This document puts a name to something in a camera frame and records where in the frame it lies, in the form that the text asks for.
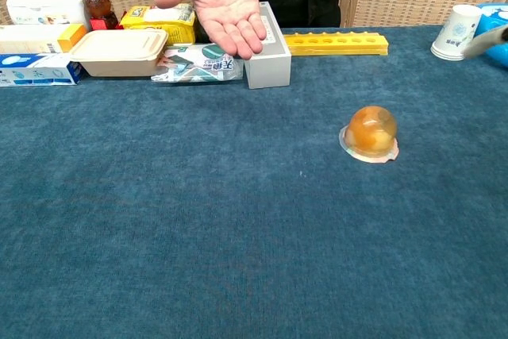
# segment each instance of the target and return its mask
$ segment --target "sauce bottle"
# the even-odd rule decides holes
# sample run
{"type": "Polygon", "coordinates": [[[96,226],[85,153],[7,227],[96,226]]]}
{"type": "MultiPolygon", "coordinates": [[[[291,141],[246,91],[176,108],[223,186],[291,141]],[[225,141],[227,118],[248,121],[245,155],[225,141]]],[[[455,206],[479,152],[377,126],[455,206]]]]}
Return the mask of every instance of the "sauce bottle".
{"type": "Polygon", "coordinates": [[[92,29],[116,29],[117,16],[111,9],[110,0],[83,0],[90,14],[92,29]]]}

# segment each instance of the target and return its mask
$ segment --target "paper cup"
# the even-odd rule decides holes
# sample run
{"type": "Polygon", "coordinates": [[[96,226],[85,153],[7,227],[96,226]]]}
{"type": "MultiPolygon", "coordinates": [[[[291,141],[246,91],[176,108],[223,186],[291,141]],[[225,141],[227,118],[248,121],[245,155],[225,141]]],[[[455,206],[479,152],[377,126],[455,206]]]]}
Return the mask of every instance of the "paper cup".
{"type": "Polygon", "coordinates": [[[452,14],[432,44],[432,53],[443,60],[463,60],[462,51],[473,40],[481,17],[482,10],[477,6],[454,6],[452,14]]]}

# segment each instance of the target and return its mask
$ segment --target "hand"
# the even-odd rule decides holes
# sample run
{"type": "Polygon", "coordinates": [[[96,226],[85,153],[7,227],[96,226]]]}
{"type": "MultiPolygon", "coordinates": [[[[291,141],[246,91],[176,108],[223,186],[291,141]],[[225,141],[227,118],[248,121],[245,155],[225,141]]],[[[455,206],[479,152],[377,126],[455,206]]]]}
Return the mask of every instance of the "hand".
{"type": "MultiPolygon", "coordinates": [[[[159,8],[171,8],[183,0],[155,0],[159,8]]],[[[259,0],[193,0],[210,41],[231,56],[249,60],[263,50],[267,32],[260,16],[259,0]]]]}

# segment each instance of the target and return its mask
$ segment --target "yellow plastic tray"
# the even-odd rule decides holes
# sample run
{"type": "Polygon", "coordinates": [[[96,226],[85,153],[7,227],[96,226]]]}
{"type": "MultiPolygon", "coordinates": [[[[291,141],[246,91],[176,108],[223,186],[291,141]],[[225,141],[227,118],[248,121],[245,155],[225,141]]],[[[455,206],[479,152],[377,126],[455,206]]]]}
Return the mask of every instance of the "yellow plastic tray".
{"type": "Polygon", "coordinates": [[[295,33],[284,39],[293,56],[388,55],[388,41],[378,33],[295,33]]]}

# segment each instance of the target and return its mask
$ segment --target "blue container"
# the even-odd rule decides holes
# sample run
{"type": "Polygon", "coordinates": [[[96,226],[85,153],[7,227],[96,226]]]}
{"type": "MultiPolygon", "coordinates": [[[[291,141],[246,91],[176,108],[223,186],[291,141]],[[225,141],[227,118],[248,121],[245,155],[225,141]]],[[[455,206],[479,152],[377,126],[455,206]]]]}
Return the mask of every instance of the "blue container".
{"type": "MultiPolygon", "coordinates": [[[[479,4],[478,7],[482,9],[483,15],[480,18],[475,36],[508,24],[508,3],[483,3],[479,4]]],[[[485,54],[508,67],[508,44],[490,48],[485,54]]]]}

